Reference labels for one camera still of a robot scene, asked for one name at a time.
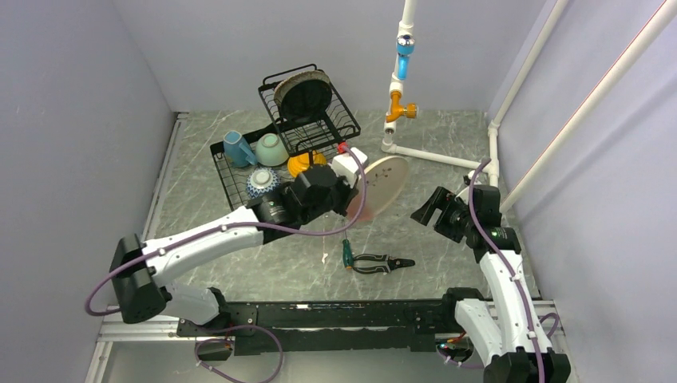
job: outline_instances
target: orange valve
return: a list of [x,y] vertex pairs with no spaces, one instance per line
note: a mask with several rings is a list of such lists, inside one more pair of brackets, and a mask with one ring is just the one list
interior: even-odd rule
[[390,114],[386,116],[386,122],[393,122],[400,118],[400,116],[405,116],[406,118],[416,118],[416,114],[418,113],[418,107],[416,104],[407,104],[405,108],[404,106],[400,105],[401,98],[402,93],[400,93],[399,90],[390,92]]

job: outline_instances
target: black wire dish rack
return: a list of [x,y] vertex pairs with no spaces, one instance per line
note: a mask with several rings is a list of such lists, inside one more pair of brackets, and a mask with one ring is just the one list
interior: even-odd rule
[[[359,136],[361,129],[358,122],[331,83],[331,103],[310,123],[299,123],[280,116],[275,103],[275,87],[289,75],[305,70],[318,70],[318,67],[315,64],[309,64],[263,79],[263,84],[259,87],[259,95],[271,118],[271,123],[265,128],[243,134],[244,140],[251,146],[252,151],[255,150],[256,141],[261,137],[267,133],[275,133],[283,142],[290,157],[306,154],[312,162],[310,153],[317,151],[329,161],[336,156],[338,144]],[[247,178],[259,166],[232,167],[224,155],[223,141],[212,144],[210,149],[231,210],[245,206],[250,199],[247,194]],[[283,182],[292,180],[286,162],[273,169]]]

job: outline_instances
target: cup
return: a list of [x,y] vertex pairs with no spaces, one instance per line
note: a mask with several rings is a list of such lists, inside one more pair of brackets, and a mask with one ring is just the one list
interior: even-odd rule
[[224,136],[224,153],[232,166],[244,168],[248,165],[256,165],[256,156],[251,151],[249,144],[242,133],[231,130]]
[[278,166],[288,158],[282,140],[274,133],[263,135],[256,143],[256,159],[263,166]]

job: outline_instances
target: wall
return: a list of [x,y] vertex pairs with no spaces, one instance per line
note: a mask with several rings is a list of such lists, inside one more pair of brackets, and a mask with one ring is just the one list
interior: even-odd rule
[[[509,188],[660,0],[572,0],[500,133]],[[673,381],[677,21],[515,205],[582,381]]]
[[85,378],[82,304],[141,231],[172,124],[109,0],[0,4],[0,381]]
[[[385,109],[402,0],[115,0],[173,110],[260,109],[269,74],[315,62],[352,109]],[[405,102],[482,109],[546,0],[419,2]]]

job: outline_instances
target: gray marble countertop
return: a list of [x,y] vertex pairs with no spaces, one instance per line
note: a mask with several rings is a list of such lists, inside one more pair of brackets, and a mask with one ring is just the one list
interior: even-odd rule
[[[357,111],[362,134],[350,144],[360,148],[370,161],[384,157],[383,111]],[[230,212],[209,146],[229,130],[250,132],[265,127],[265,111],[196,112],[188,117],[168,191],[159,215],[156,237],[185,231]],[[395,143],[442,155],[480,160],[489,154],[482,114],[478,111],[422,111],[415,120],[400,120]],[[215,286],[229,301],[299,301],[351,299],[440,298],[449,287],[476,287],[485,296],[489,288],[473,252],[464,243],[454,243],[432,227],[409,218],[437,186],[455,192],[462,189],[462,169],[407,157],[410,178],[396,203],[369,223],[348,231],[353,252],[389,254],[413,259],[416,266],[390,274],[358,274],[343,268],[342,235],[322,238],[293,235],[263,247],[237,251],[197,267],[178,282]],[[334,213],[305,228],[329,230],[341,227],[343,217]],[[322,262],[323,255],[328,256]],[[538,289],[528,257],[525,273],[532,296]]]

